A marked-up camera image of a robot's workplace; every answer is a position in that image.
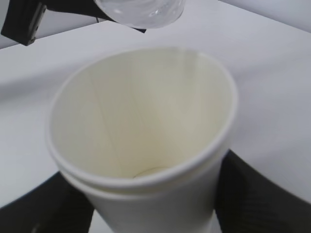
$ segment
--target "paper cup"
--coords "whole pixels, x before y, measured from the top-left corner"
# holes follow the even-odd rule
[[[115,233],[201,233],[238,105],[200,52],[141,49],[76,72],[56,95],[47,144]]]

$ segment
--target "white surface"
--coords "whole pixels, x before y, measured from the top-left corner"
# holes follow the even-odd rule
[[[221,0],[311,33],[310,0]]]
[[[0,0],[0,31],[5,20],[8,6],[9,0]],[[96,18],[94,17],[47,10],[36,33],[36,38],[61,33],[93,23],[96,23]],[[0,49],[15,44],[17,44],[15,41],[0,35]]]
[[[213,214],[210,222],[211,223],[209,226],[209,230],[207,231],[208,233],[221,233],[222,232],[215,213]],[[97,211],[94,212],[93,220],[92,220],[92,223],[89,229],[89,233],[112,233],[112,231],[109,229],[107,224],[105,224],[102,217],[100,217]]]
[[[103,22],[0,50],[0,204],[56,171],[43,124],[64,77],[96,57],[147,45],[187,46],[222,61],[241,96],[232,149],[311,202],[310,41],[307,32],[226,3],[189,0],[177,22],[146,34]]]

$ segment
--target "white table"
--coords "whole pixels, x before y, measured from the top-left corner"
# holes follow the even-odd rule
[[[241,96],[232,149],[311,202],[311,34],[216,0],[189,0],[176,23],[146,34],[103,22],[0,50],[0,206],[57,171],[44,120],[68,74],[115,51],[159,45],[201,50],[228,67]],[[91,232],[102,232],[95,218]]]

